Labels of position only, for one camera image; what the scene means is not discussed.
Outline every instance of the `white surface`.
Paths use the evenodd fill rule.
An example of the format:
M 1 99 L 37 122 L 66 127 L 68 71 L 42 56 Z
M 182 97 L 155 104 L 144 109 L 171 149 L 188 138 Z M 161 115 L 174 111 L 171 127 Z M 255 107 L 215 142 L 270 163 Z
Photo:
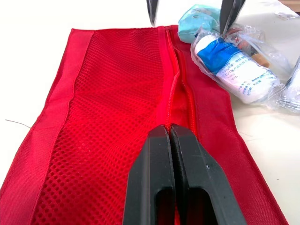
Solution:
M 161 0 L 157 25 L 176 24 L 200 0 Z M 284 21 L 277 0 L 247 0 L 239 23 L 266 31 L 267 40 L 294 65 L 300 54 L 300 19 Z M 71 28 L 149 27 L 146 0 L 11 0 L 0 3 L 0 184 L 41 113 Z M 244 138 L 278 204 L 300 224 L 300 117 L 242 104 L 232 98 Z

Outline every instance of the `red pouch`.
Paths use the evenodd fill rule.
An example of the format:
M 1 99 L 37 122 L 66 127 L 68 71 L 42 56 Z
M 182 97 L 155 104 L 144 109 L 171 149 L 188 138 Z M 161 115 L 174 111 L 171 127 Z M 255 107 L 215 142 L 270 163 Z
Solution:
M 219 162 L 249 225 L 287 224 L 228 93 L 192 62 L 176 26 L 71 31 L 1 188 L 1 224 L 121 225 L 129 170 L 148 132 L 171 123 L 191 129 Z

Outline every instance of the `seam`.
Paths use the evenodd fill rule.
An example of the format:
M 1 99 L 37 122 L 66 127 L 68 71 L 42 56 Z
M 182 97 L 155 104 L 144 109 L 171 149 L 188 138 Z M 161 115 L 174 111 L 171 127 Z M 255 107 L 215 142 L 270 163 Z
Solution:
M 63 124 L 62 124 L 61 127 L 60 127 L 60 131 L 58 132 L 58 134 L 57 134 L 57 136 L 56 136 L 56 138 L 55 138 L 55 141 L 54 141 L 53 144 L 52 144 L 51 153 L 49 154 L 49 158 L 48 158 L 48 166 L 47 166 L 47 170 L 46 170 L 46 173 L 45 173 L 45 175 L 44 175 L 44 181 L 43 181 L 42 185 L 40 186 L 39 192 L 38 192 L 37 197 L 36 197 L 36 199 L 35 199 L 35 203 L 34 203 L 34 206 L 33 206 L 32 210 L 31 210 L 30 218 L 29 218 L 29 223 L 28 223 L 28 224 L 30 224 L 31 221 L 32 221 L 32 219 L 33 219 L 34 211 L 35 211 L 35 209 L 36 209 L 36 206 L 37 206 L 37 203 L 38 203 L 38 199 L 39 199 L 39 197 L 40 197 L 40 195 L 41 195 L 41 191 L 42 191 L 42 189 L 43 189 L 43 186 L 44 186 L 44 183 L 45 183 L 45 179 L 46 179 L 46 176 L 47 176 L 48 171 L 49 171 L 49 164 L 50 164 L 50 162 L 51 162 L 52 152 L 53 152 L 54 146 L 55 146 L 55 144 L 56 144 L 57 137 L 58 137 L 58 135 L 60 134 L 60 132 L 61 132 L 62 128 L 64 127 L 64 125 L 65 125 L 65 123 L 66 123 L 66 120 L 67 120 L 67 118 L 68 118 L 68 116 L 69 116 L 70 102 L 74 99 L 74 94 L 75 94 L 75 89 L 74 89 L 74 87 L 75 87 L 75 82 L 76 82 L 76 80 L 77 80 L 77 78 L 78 78 L 78 75 L 80 74 L 80 72 L 81 72 L 81 70 L 82 70 L 83 62 L 85 61 L 86 53 L 87 53 L 87 51 L 88 51 L 88 49 L 89 49 L 89 46 L 90 46 L 90 41 L 89 41 L 88 47 L 87 47 L 87 49 L 86 49 L 86 51 L 85 51 L 84 58 L 83 58 L 83 60 L 82 60 L 80 69 L 79 69 L 79 71 L 78 71 L 78 74 L 77 74 L 76 78 L 73 80 L 73 84 L 72 84 L 72 86 L 73 86 L 72 99 L 70 99 L 69 102 L 68 102 L 68 104 L 67 104 L 68 113 L 66 114 L 65 119 L 64 119 L 64 122 L 63 122 Z

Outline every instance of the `red zipper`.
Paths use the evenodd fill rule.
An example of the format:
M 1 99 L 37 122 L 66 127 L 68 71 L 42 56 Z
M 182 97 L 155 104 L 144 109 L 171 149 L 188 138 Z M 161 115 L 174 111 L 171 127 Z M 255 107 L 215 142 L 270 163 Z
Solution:
M 170 54 L 170 58 L 171 58 L 172 66 L 173 66 L 173 70 L 174 70 L 174 73 L 175 73 L 174 79 L 173 79 L 173 83 L 172 83 L 172 87 L 171 87 L 171 91 L 170 91 L 169 100 L 168 100 L 167 116 L 166 116 L 166 122 L 165 122 L 166 130 L 169 133 L 170 130 L 171 130 L 172 102 L 173 102 L 173 97 L 174 97 L 174 93 L 175 93 L 176 84 L 177 84 L 178 78 L 180 76 L 180 70 L 179 70 L 179 65 L 178 65 L 176 53 L 175 53 L 173 45 L 172 45 L 172 41 L 171 41 L 170 31 L 169 30 L 166 30 L 166 36 L 167 36 L 167 47 L 168 47 L 168 50 L 169 50 L 169 54 Z
M 174 65 L 176 66 L 175 77 L 174 77 L 174 81 L 172 84 L 168 108 L 167 108 L 167 120 L 166 120 L 167 131 L 168 132 L 170 131 L 171 109 L 172 109 L 172 100 L 173 100 L 173 96 L 174 96 L 174 92 L 175 92 L 175 86 L 176 86 L 179 76 L 181 75 L 182 84 L 186 91 L 188 105 L 189 105 L 189 109 L 188 109 L 189 126 L 190 126 L 189 128 L 195 134 L 195 136 L 198 136 L 197 126 L 196 126 L 195 100 L 194 100 L 193 92 L 187 82 L 185 58 L 184 58 L 183 53 L 175 45 L 172 44 L 170 30 L 167 30 L 166 33 L 167 33 L 167 41 L 168 41 L 168 48 L 169 48 L 169 52 L 170 52 L 170 56 L 171 56 L 171 61 L 172 61 L 173 67 L 174 67 Z

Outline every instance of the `clear plastic packaging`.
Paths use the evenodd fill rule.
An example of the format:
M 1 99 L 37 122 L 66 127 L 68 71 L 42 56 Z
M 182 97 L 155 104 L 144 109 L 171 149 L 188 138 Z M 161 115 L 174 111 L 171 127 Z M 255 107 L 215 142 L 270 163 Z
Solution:
M 200 70 L 246 104 L 266 104 L 282 91 L 280 80 L 217 32 L 199 29 L 191 46 Z
M 280 79 L 289 78 L 292 68 L 288 59 L 266 43 L 263 31 L 250 26 L 234 24 L 227 32 L 225 41 L 233 43 L 260 65 L 269 67 Z
M 300 57 L 277 103 L 294 113 L 300 113 Z

